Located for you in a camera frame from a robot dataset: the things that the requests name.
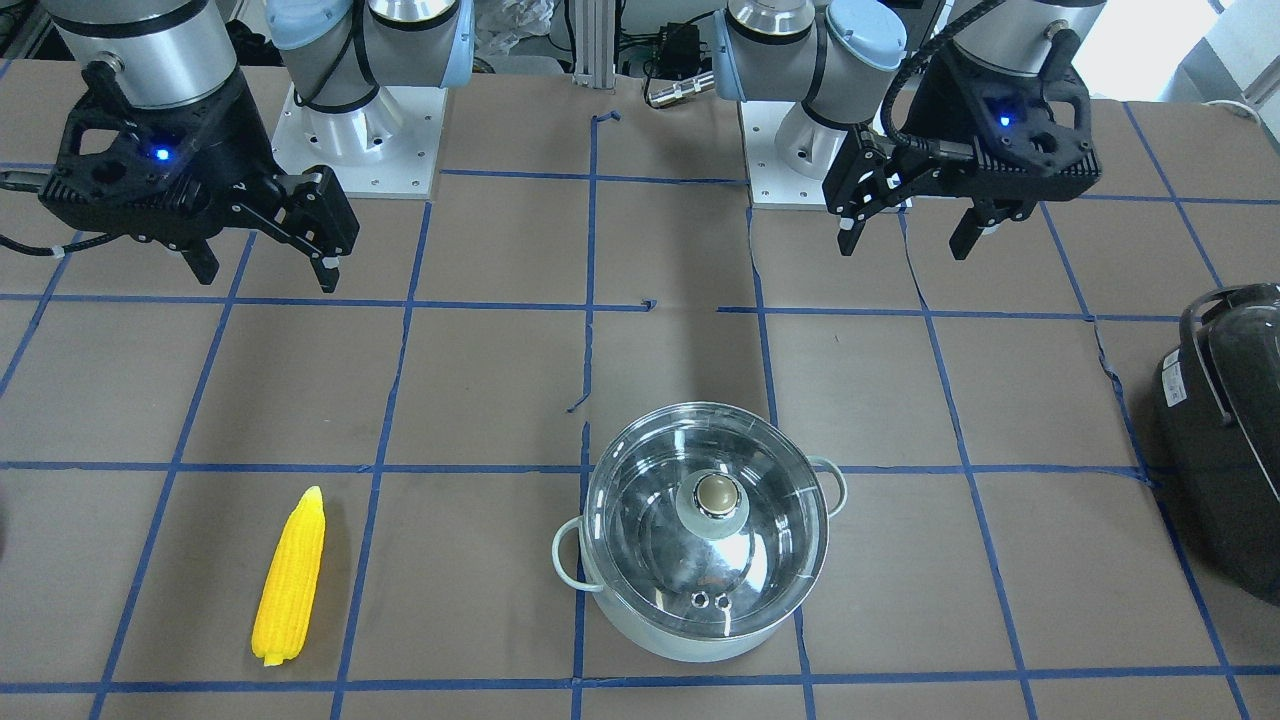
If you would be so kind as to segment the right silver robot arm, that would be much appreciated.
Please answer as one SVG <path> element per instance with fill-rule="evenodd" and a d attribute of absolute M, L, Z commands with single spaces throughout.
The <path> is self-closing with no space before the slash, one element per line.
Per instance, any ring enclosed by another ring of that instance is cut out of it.
<path fill-rule="evenodd" d="M 210 240 L 259 231 L 305 255 L 325 293 L 360 223 L 340 170 L 421 161 L 419 123 L 394 88 L 442 91 L 474 69 L 471 1 L 269 1 L 265 17 L 291 76 L 288 109 L 306 168 L 279 164 L 221 13 L 212 1 L 47 1 L 79 64 L 54 168 L 29 191 L 86 241 L 127 237 L 180 256 L 201 284 Z"/>

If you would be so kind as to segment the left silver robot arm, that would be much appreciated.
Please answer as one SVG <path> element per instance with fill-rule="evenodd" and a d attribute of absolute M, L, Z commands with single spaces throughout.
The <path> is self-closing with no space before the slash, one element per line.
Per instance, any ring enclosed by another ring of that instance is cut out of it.
<path fill-rule="evenodd" d="M 1073 63 L 1102 1 L 957 1 L 919 49 L 878 1 L 728 1 L 713 15 L 712 68 L 726 100 L 791 102 L 783 142 L 812 135 L 837 245 L 916 197 L 965 199 L 948 240 L 979 237 L 1041 202 L 1091 190 L 1103 169 L 1091 95 Z"/>

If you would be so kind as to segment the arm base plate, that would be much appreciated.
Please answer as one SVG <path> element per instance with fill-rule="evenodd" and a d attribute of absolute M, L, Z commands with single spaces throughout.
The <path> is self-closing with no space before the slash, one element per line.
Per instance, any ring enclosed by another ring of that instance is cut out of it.
<path fill-rule="evenodd" d="M 826 210 L 822 182 L 845 129 L 814 120 L 799 102 L 739 105 L 751 205 L 765 210 Z"/>
<path fill-rule="evenodd" d="M 340 114 L 288 97 L 271 135 L 274 158 L 291 174 L 330 167 L 351 199 L 429 200 L 449 95 L 384 87 L 369 105 Z"/>

